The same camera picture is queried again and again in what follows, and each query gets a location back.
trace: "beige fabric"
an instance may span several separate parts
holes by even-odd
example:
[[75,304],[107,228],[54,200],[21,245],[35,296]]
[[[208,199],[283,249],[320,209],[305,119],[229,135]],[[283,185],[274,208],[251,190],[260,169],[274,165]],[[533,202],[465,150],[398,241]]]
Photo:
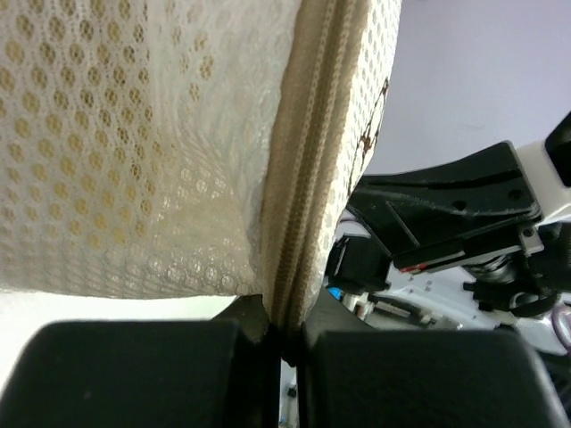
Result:
[[[400,7],[400,0],[302,3],[262,209],[264,280],[274,284],[264,297],[278,325],[296,328],[316,300],[337,221],[372,156],[364,139],[377,142]],[[304,156],[308,171],[295,183]]]
[[[294,159],[303,149],[284,134],[300,126],[286,112],[305,112],[308,79],[327,66],[311,49],[336,31],[322,19],[339,5],[351,18],[341,15],[327,150],[313,202],[289,200],[309,207],[297,317],[366,163],[360,135],[373,112],[380,123],[400,0],[0,0],[0,286],[135,299],[263,292],[267,308],[289,305],[290,285],[274,299],[284,258],[261,246],[261,229],[276,243],[299,233],[279,213],[287,147]],[[271,220],[260,221],[263,197]]]

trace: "white wall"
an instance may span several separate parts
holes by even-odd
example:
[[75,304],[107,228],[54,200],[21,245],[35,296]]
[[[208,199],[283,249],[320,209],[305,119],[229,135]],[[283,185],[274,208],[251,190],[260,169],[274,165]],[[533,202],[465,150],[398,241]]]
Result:
[[543,139],[571,111],[571,2],[403,0],[368,173]]

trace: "machinery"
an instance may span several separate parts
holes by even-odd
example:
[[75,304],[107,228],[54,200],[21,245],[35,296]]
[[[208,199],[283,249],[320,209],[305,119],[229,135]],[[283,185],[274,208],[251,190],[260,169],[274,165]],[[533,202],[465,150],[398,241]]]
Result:
[[502,142],[442,166],[364,176],[347,210],[369,236],[339,239],[329,286],[373,302],[391,265],[419,275],[462,267],[482,311],[540,317],[571,292],[571,113],[545,141]]

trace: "zipper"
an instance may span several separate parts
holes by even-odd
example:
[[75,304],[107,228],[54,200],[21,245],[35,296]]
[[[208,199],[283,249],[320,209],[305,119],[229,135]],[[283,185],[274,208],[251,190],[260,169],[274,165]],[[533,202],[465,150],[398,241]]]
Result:
[[306,104],[301,141],[298,143],[290,199],[286,205],[286,221],[275,289],[271,301],[272,321],[285,334],[294,333],[302,316],[312,260],[305,250],[310,215],[316,196],[316,184],[323,175],[323,157],[327,149],[329,124],[337,97],[337,84],[342,76],[347,40],[352,30],[355,4],[359,0],[331,1],[322,25],[319,50],[315,59],[311,92]]

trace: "black plastic bracket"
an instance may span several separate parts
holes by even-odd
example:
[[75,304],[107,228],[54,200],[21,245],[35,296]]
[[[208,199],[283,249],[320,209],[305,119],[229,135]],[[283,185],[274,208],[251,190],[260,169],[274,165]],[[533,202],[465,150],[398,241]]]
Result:
[[509,142],[435,168],[363,176],[348,210],[411,273],[519,251],[521,231],[542,217]]

